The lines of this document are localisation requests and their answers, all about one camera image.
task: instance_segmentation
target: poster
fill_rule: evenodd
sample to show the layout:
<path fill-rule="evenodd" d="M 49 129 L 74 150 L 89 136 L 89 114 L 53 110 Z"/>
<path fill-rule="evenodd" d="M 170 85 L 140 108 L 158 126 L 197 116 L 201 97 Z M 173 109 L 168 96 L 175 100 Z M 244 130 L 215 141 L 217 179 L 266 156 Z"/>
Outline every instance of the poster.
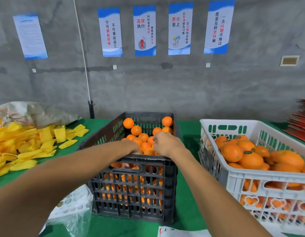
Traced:
<path fill-rule="evenodd" d="M 36 14 L 13 16 L 25 59 L 48 58 L 43 34 Z"/>
<path fill-rule="evenodd" d="M 236 0 L 211 1 L 208 8 L 204 54 L 226 54 Z"/>
<path fill-rule="evenodd" d="M 98 15 L 103 56 L 123 56 L 119 8 L 100 8 Z"/>
<path fill-rule="evenodd" d="M 192 1 L 169 5 L 168 55 L 190 54 L 192 14 Z"/>
<path fill-rule="evenodd" d="M 156 6 L 134 6 L 135 55 L 156 55 Z"/>

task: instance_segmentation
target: forearm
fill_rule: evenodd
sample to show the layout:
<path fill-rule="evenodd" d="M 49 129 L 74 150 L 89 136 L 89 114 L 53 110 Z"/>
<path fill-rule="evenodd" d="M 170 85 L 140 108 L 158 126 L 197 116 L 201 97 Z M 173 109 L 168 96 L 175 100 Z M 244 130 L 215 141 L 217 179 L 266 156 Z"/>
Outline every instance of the forearm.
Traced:
<path fill-rule="evenodd" d="M 129 154 L 132 143 L 87 148 L 38 165 L 0 189 L 0 236 L 37 236 L 61 199 L 111 163 Z"/>
<path fill-rule="evenodd" d="M 172 158 L 184 176 L 212 236 L 271 236 L 264 227 L 193 157 Z"/>

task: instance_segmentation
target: green table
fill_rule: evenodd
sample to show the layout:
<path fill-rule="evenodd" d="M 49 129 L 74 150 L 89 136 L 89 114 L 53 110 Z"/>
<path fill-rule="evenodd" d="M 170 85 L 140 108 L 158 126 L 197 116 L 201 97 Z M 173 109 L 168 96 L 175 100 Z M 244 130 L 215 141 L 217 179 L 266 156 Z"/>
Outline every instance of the green table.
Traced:
<path fill-rule="evenodd" d="M 78 137 L 77 138 L 78 142 L 75 145 L 66 149 L 58 149 L 54 157 L 39 160 L 39 163 L 72 153 L 77 149 L 78 145 L 83 140 L 87 139 L 92 133 L 94 133 L 100 127 L 107 124 L 109 121 L 110 120 L 108 119 L 82 119 L 79 120 L 78 122 L 73 123 L 71 126 L 68 127 L 72 128 L 81 123 L 85 125 L 90 131 L 83 137 L 81 138 Z M 200 130 L 201 130 L 200 122 L 178 121 L 177 123 L 179 125 L 180 136 L 183 143 L 192 152 L 194 157 L 197 160 L 199 160 L 197 152 L 199 150 L 199 138 L 200 138 Z M 26 170 L 13 171 L 13 172 L 9 172 L 4 176 L 1 176 L 0 187 L 11 182 L 25 171 Z M 207 229 L 206 223 L 204 222 L 199 212 L 199 209 L 196 205 L 193 195 L 180 171 L 178 173 L 177 187 L 176 187 L 176 209 L 177 209 L 177 215 L 171 227 L 181 230 L 190 230 L 190 231 Z M 159 226 L 158 223 L 92 215 L 88 237 L 99 237 L 99 236 L 156 237 L 158 232 L 158 226 Z M 42 233 L 41 236 L 67 237 L 69 236 L 69 234 L 63 225 L 53 225 L 46 227 L 45 231 Z M 293 237 L 296 235 L 287 234 L 287 236 Z"/>

